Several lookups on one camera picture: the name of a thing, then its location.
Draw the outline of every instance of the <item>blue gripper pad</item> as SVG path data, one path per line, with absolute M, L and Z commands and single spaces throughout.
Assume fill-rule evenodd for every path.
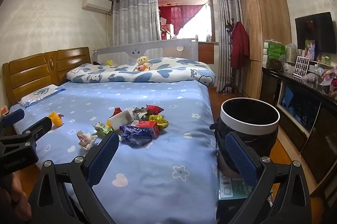
M 90 187 L 97 185 L 101 181 L 108 165 L 117 151 L 118 145 L 119 137 L 115 132 L 100 149 L 88 168 L 87 182 Z
M 245 183 L 255 187 L 258 182 L 257 169 L 249 156 L 231 134 L 227 134 L 225 146 Z

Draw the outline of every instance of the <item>pillow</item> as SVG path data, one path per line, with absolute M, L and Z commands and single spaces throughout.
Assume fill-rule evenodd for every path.
M 64 87 L 59 87 L 59 86 L 56 86 L 55 84 L 51 84 L 33 93 L 30 93 L 29 95 L 24 96 L 20 100 L 20 104 L 21 106 L 26 108 L 52 95 L 55 95 L 63 90 L 65 90 Z

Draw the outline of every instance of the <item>coat rack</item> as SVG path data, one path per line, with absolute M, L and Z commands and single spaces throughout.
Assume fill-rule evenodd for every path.
M 231 33 L 233 31 L 233 28 L 234 28 L 234 18 L 231 18 L 230 20 L 231 20 L 231 24 L 228 20 L 227 20 L 227 24 L 225 24 L 225 28 L 227 29 L 227 33 Z M 231 47 L 230 47 L 230 58 L 228 60 L 231 61 Z M 235 73 L 235 69 L 232 68 L 231 74 L 230 74 L 230 83 L 226 83 L 225 86 L 223 87 L 223 89 L 219 93 L 225 93 L 226 88 L 232 88 L 232 93 L 239 94 L 239 88 L 234 83 L 234 77 L 233 77 L 234 73 Z

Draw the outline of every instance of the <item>wooden headboard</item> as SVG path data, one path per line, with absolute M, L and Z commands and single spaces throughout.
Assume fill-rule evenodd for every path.
M 65 83 L 67 72 L 84 63 L 91 63 L 88 47 L 40 53 L 3 64 L 9 106 L 47 85 Z

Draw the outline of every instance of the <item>gray curtain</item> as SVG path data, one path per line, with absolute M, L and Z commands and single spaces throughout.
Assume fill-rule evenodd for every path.
M 160 39 L 158 0 L 114 1 L 112 46 Z
M 217 92 L 221 91 L 226 83 L 230 83 L 231 66 L 230 66 L 230 35 L 227 33 L 225 24 L 227 20 L 231 23 L 231 18 L 234 19 L 234 23 L 237 21 L 242 22 L 242 9 L 240 0 L 218 0 L 219 6 L 219 68 L 217 79 Z M 234 83 L 242 92 L 243 82 L 243 68 L 235 70 Z M 231 92 L 231 88 L 226 88 L 226 92 Z

